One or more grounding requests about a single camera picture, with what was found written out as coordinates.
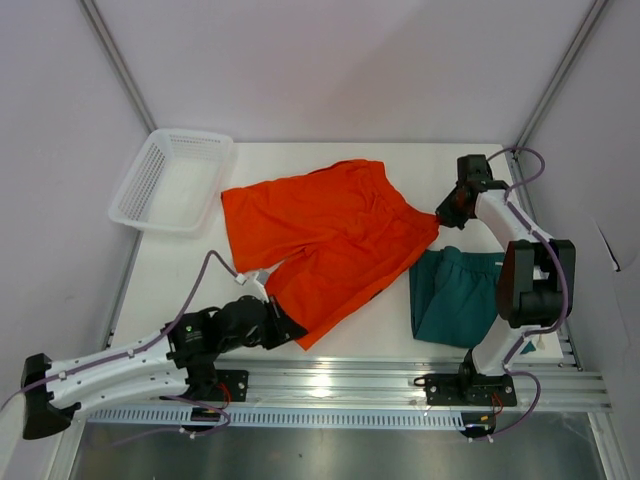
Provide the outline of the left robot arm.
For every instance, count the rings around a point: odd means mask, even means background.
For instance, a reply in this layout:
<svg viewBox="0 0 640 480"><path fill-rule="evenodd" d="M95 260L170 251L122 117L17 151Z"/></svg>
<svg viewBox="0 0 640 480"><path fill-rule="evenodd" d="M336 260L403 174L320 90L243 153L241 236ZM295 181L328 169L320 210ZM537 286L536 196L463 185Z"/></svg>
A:
<svg viewBox="0 0 640 480"><path fill-rule="evenodd" d="M271 350L306 333L275 299L245 295L222 308L184 313L123 347L64 361L32 355L21 379L22 437L47 438L75 419L135 400L241 400L238 375L218 372L216 360L239 348Z"/></svg>

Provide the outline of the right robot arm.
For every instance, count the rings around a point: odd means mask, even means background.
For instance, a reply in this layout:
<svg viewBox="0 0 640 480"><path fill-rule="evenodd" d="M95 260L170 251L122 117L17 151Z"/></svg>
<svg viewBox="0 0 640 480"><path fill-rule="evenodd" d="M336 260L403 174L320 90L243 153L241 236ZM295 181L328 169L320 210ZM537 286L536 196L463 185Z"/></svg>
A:
<svg viewBox="0 0 640 480"><path fill-rule="evenodd" d="M531 337L556 332L572 308L575 246L553 238L514 204L514 189L493 176L486 156L462 156L455 186L436 209L444 227L462 230L471 220L482 222L505 251L497 317L456 380L458 395L472 404L491 394L491 377L510 373L511 360Z"/></svg>

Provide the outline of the orange shorts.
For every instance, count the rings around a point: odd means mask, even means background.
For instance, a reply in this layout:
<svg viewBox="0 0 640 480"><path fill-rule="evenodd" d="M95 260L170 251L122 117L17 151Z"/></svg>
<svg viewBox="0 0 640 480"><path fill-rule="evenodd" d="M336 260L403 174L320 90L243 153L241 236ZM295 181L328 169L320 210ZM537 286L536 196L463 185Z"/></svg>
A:
<svg viewBox="0 0 640 480"><path fill-rule="evenodd" d="M267 293L309 350L388 288L437 238L379 161L346 160L221 194L233 263L272 272Z"/></svg>

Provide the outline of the green shorts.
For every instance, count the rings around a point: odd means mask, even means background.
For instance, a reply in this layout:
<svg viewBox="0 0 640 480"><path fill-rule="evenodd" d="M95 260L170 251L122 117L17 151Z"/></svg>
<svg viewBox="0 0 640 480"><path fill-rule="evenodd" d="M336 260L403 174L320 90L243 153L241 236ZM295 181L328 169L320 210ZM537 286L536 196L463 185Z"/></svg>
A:
<svg viewBox="0 0 640 480"><path fill-rule="evenodd" d="M414 339L456 348L479 345L498 316L496 291L503 252L427 250L409 269Z"/></svg>

